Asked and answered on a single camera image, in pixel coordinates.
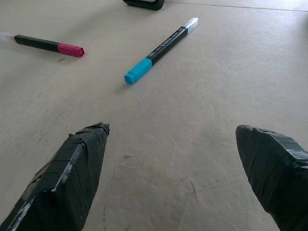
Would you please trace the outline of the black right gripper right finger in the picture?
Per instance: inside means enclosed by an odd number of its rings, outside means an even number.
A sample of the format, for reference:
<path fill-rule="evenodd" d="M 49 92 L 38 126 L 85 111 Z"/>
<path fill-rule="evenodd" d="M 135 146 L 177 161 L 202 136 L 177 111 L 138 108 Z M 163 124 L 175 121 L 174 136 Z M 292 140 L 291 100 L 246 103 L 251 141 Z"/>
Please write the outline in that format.
<path fill-rule="evenodd" d="M 280 231 L 308 231 L 308 152 L 293 138 L 240 125 L 235 132 L 249 184 Z"/>

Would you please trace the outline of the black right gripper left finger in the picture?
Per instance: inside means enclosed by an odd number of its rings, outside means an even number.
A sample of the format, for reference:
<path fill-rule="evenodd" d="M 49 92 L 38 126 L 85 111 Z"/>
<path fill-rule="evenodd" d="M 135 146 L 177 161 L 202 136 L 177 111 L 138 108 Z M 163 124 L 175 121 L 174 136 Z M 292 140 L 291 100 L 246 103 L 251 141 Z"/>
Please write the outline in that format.
<path fill-rule="evenodd" d="M 109 124 L 70 133 L 34 175 L 0 231 L 82 231 L 99 186 Z"/>

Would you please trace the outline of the pink capped black marker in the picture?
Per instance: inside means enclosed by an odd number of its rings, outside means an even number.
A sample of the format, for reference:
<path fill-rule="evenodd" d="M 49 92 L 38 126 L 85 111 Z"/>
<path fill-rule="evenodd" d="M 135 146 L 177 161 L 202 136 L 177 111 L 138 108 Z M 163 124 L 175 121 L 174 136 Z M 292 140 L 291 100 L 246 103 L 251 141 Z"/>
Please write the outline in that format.
<path fill-rule="evenodd" d="M 19 35 L 19 34 L 13 35 L 10 33 L 0 33 L 0 38 L 6 39 L 8 41 L 11 41 L 11 42 L 14 42 L 20 45 L 33 47 L 33 48 L 46 50 L 46 51 L 57 52 L 57 53 L 74 56 L 74 57 L 82 57 L 85 54 L 84 49 L 76 45 L 59 43 L 59 42 L 54 42 L 54 41 L 49 41 L 45 39 L 39 39 L 39 38 Z"/>

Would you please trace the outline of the blue capped black marker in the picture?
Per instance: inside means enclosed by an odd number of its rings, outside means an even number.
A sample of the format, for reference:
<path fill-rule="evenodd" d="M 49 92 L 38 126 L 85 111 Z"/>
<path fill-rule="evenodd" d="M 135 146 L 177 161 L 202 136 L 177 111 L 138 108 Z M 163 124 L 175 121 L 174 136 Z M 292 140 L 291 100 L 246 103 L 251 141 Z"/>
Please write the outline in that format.
<path fill-rule="evenodd" d="M 145 58 L 140 60 L 132 69 L 124 76 L 127 84 L 134 84 L 142 76 L 144 76 L 154 64 L 156 64 L 167 52 L 169 52 L 176 44 L 186 37 L 198 25 L 199 18 L 192 18 L 185 25 L 181 26 L 172 35 L 170 35 L 163 43 L 149 53 Z"/>

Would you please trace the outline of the black object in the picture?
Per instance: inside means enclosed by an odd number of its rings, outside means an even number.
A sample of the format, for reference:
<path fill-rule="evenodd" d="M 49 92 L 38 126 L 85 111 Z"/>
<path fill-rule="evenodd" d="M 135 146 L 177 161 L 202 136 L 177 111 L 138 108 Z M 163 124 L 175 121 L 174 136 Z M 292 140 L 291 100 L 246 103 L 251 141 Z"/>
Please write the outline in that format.
<path fill-rule="evenodd" d="M 123 2 L 128 6 L 158 11 L 163 7 L 165 0 L 123 0 Z"/>

